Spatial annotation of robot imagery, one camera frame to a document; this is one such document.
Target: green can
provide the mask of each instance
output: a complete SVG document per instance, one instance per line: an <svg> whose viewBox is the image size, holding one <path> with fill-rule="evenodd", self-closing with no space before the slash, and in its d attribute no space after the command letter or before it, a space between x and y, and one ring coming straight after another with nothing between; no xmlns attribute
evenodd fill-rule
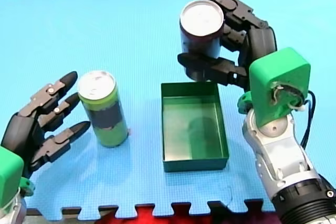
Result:
<svg viewBox="0 0 336 224"><path fill-rule="evenodd" d="M128 128L114 77L106 71L88 72L79 79L78 95L98 141L105 147L122 144Z"/></svg>

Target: black ribbed joint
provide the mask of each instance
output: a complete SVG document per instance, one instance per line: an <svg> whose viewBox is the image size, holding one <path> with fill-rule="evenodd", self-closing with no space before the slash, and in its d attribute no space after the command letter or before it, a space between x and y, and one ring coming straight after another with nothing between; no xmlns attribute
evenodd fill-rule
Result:
<svg viewBox="0 0 336 224"><path fill-rule="evenodd" d="M307 224L323 216L336 215L334 199L321 180L309 179L281 190L272 203L282 224Z"/></svg>

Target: green tray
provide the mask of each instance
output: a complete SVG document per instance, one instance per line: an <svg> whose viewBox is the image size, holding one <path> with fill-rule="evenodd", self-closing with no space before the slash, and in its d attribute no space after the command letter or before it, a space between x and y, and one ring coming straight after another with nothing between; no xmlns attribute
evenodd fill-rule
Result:
<svg viewBox="0 0 336 224"><path fill-rule="evenodd" d="M161 84L166 172L223 169L229 158L218 86Z"/></svg>

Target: silver metal arm segment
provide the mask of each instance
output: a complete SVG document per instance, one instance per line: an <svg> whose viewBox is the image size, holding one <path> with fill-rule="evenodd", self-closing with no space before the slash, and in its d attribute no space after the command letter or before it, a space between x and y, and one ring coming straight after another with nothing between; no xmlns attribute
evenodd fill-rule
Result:
<svg viewBox="0 0 336 224"><path fill-rule="evenodd" d="M283 224L336 224L334 191L314 169L295 138L291 114L258 127L250 109L243 135L256 155L256 167Z"/></svg>
<svg viewBox="0 0 336 224"><path fill-rule="evenodd" d="M243 135L256 154L257 172L270 199L297 182L320 179L295 138L295 122L288 114L261 128L251 109L244 121Z"/></svg>
<svg viewBox="0 0 336 224"><path fill-rule="evenodd" d="M0 209L0 224L22 224L26 217L26 202L20 195L20 189L7 206Z"/></svg>

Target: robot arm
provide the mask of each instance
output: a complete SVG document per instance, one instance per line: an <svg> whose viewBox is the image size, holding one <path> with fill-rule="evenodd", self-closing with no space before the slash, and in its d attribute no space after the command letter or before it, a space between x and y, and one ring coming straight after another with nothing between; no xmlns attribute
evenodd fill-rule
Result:
<svg viewBox="0 0 336 224"><path fill-rule="evenodd" d="M45 133L58 129L79 103L74 93L58 104L76 80L77 73L71 72L45 85L10 119L0 145L0 224L23 222L24 198L35 189L29 180L33 172L58 159L90 127L90 122L80 122L45 139Z"/></svg>
<svg viewBox="0 0 336 224"><path fill-rule="evenodd" d="M239 51L233 61L182 53L185 68L206 80L244 89L238 110L246 114L243 135L256 156L256 170L283 224L336 223L334 188L314 169L295 137L293 110L308 96L310 65L291 48L277 49L273 29L239 0L211 0L225 15L221 45ZM313 111L309 111L310 120Z"/></svg>

